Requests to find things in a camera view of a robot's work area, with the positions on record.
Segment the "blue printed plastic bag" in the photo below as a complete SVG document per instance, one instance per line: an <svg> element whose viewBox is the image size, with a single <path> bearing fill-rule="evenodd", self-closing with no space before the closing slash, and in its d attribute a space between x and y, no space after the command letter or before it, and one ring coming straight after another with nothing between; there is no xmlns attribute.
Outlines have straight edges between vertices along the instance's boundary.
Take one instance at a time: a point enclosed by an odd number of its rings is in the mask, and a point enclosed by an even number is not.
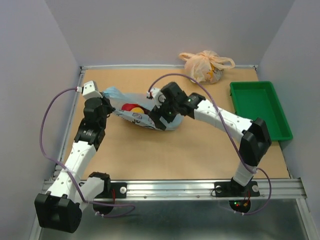
<svg viewBox="0 0 320 240"><path fill-rule="evenodd" d="M110 100L111 105L115 108L113 113L118 117L144 128L159 130L148 116L148 113L156 107L156 105L153 99L147 98L147 94L123 93L114 86L107 88L103 91L103 94ZM144 110L144 113L121 110L124 104L137 104Z"/></svg>

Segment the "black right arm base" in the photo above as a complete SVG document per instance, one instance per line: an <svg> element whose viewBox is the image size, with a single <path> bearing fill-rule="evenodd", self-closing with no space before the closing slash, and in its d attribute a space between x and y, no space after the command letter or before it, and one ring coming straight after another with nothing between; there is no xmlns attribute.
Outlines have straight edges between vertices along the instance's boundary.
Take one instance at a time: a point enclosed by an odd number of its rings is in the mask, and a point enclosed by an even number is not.
<svg viewBox="0 0 320 240"><path fill-rule="evenodd" d="M216 198L230 198L229 206L236 213L248 214L251 208L251 198L259 197L260 191L256 181L250 181L242 186L233 179L230 181L217 181L210 195Z"/></svg>

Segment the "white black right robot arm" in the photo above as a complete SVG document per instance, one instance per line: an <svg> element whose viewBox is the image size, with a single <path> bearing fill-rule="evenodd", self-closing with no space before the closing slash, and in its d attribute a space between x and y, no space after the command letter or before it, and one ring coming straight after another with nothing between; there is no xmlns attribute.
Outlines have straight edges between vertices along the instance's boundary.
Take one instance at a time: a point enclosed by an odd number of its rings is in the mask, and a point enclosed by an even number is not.
<svg viewBox="0 0 320 240"><path fill-rule="evenodd" d="M238 142L235 150L240 164L231 179L230 189L235 195L242 195L248 190L249 182L272 143L263 119L251 120L237 116L195 92L187 95L175 82L161 89L150 89L146 97L154 100L154 107L148 115L157 129L166 130L167 124L181 115L226 132L232 144Z"/></svg>

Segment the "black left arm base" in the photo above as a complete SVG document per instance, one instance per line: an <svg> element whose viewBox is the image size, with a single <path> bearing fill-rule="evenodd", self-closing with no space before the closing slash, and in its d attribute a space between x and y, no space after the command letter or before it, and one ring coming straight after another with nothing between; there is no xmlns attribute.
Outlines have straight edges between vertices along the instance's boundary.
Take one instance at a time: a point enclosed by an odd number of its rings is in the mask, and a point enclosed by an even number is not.
<svg viewBox="0 0 320 240"><path fill-rule="evenodd" d="M125 199L127 197L127 183L126 182L114 182L110 184L107 190L104 190L98 194L95 198L107 199L106 204L115 204L116 199ZM99 214L108 215L114 209L113 206L102 206L94 204L93 210Z"/></svg>

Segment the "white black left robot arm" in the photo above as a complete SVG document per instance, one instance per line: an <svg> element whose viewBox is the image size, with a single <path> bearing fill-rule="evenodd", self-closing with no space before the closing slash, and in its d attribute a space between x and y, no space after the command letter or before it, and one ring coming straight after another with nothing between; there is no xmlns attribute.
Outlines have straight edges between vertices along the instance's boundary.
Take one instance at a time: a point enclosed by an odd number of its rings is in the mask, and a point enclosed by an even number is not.
<svg viewBox="0 0 320 240"><path fill-rule="evenodd" d="M94 173L79 185L84 171L97 153L105 136L107 118L115 109L106 97L89 98L84 103L70 154L58 177L46 193L36 196L34 205L42 228L74 233L84 209L99 195L111 193L111 180L106 173Z"/></svg>

